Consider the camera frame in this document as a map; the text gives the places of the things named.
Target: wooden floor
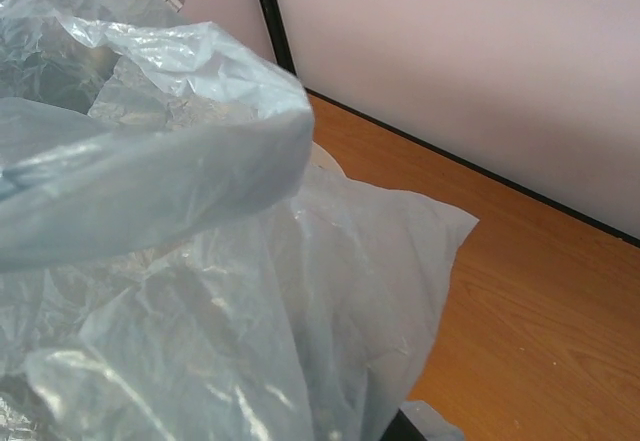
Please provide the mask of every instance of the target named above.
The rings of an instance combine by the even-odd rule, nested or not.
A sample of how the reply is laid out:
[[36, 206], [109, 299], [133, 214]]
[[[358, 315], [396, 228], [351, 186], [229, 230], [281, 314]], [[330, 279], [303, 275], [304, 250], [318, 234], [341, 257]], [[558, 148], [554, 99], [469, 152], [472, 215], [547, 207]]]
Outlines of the wooden floor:
[[316, 141], [349, 177], [480, 218], [412, 396], [470, 441], [640, 440], [640, 249], [312, 102]]

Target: black object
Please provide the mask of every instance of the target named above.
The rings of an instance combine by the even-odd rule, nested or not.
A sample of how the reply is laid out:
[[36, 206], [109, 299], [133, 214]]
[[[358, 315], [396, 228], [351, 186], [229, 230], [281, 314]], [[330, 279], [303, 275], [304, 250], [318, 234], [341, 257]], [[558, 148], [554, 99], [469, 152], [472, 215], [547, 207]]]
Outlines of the black object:
[[380, 441], [427, 441], [402, 411], [398, 411]]
[[293, 64], [293, 56], [291, 55], [291, 49], [289, 49], [287, 32], [284, 29], [278, 0], [260, 0], [260, 6], [262, 6], [262, 15], [267, 23], [273, 53], [276, 56], [278, 65], [295, 75], [296, 67]]

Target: crumpled plastic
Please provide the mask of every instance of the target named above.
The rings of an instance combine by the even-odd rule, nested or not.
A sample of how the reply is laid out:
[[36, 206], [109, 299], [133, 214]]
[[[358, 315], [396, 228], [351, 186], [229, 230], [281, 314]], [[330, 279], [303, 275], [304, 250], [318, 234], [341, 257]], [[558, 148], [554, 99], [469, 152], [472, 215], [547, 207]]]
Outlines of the crumpled plastic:
[[[124, 24], [154, 4], [137, 2], [2, 0], [0, 97], [24, 99], [5, 100], [0, 271], [178, 241], [295, 191], [313, 132], [300, 83], [212, 23]], [[147, 24], [176, 22], [149, 9]], [[52, 121], [32, 122], [27, 100]], [[58, 136], [47, 105], [105, 129], [29, 157], [32, 138]]]
[[49, 35], [116, 53], [70, 97], [0, 67], [0, 434], [379, 439], [475, 219], [306, 167], [297, 81], [214, 25], [113, 2], [0, 5], [10, 63]]

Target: plastic sheet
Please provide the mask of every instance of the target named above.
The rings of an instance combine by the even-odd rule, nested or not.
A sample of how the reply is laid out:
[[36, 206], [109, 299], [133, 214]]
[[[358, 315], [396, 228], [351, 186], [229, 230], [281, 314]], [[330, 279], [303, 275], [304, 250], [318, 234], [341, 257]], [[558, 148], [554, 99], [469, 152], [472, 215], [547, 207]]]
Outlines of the plastic sheet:
[[180, 245], [4, 275], [5, 371], [70, 439], [375, 440], [473, 224], [309, 168], [294, 198]]
[[[475, 220], [305, 171], [299, 83], [214, 25], [134, 26], [137, 2], [0, 5], [0, 433], [379, 439]], [[38, 98], [49, 38], [79, 67]]]

